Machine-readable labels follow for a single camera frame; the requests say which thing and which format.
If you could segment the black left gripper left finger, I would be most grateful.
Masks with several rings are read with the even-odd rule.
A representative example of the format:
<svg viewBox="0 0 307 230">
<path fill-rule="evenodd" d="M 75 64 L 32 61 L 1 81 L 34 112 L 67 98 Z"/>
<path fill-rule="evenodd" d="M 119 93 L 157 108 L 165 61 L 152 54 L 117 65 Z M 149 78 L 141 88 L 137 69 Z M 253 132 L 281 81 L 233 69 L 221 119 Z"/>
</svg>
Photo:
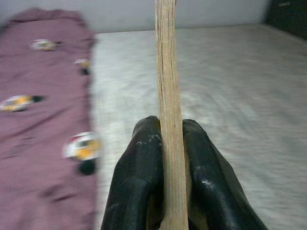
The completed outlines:
<svg viewBox="0 0 307 230">
<path fill-rule="evenodd" d="M 151 196 L 163 198 L 163 150 L 159 119 L 137 122 L 117 162 L 100 230 L 146 230 Z"/>
</svg>

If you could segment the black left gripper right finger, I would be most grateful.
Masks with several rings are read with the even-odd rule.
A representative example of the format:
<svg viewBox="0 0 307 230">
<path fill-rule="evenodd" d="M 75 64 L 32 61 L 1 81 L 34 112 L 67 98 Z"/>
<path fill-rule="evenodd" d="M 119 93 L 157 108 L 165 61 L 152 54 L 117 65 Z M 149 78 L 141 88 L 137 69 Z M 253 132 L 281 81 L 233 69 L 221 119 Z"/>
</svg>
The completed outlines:
<svg viewBox="0 0 307 230">
<path fill-rule="evenodd" d="M 233 167 L 196 121 L 183 120 L 192 198 L 209 230 L 268 230 L 250 205 Z"/>
</svg>

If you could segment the pink cartoon print blanket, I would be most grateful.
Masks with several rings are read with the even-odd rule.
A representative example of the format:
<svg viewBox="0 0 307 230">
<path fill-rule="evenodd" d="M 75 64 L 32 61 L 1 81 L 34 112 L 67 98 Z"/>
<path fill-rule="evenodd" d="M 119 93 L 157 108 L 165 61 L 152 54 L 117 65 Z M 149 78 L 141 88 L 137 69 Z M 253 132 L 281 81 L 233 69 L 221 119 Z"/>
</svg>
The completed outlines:
<svg viewBox="0 0 307 230">
<path fill-rule="evenodd" d="M 77 11 L 30 8 L 0 32 L 0 230 L 94 230 L 86 145 L 94 35 Z"/>
</svg>

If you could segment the white quilted mattress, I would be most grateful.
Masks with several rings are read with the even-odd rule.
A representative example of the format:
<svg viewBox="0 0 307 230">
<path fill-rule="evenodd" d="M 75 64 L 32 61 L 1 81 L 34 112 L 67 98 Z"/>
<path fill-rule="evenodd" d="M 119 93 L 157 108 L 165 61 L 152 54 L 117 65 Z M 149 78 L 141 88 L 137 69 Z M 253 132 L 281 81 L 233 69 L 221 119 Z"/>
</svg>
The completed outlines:
<svg viewBox="0 0 307 230">
<path fill-rule="evenodd" d="M 265 25 L 176 32 L 183 118 L 232 165 L 270 230 L 307 230 L 307 41 Z M 114 167 L 135 124 L 158 115 L 154 31 L 95 36 L 94 127 L 102 139 L 100 230 Z"/>
</svg>

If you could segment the black tufted headboard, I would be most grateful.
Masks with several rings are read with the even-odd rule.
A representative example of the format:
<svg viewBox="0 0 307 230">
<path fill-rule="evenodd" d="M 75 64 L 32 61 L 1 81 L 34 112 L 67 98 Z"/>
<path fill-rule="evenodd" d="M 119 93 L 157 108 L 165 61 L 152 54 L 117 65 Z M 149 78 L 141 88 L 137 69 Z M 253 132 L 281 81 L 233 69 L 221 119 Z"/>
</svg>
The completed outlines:
<svg viewBox="0 0 307 230">
<path fill-rule="evenodd" d="M 307 0 L 271 0 L 264 23 L 307 40 Z"/>
</svg>

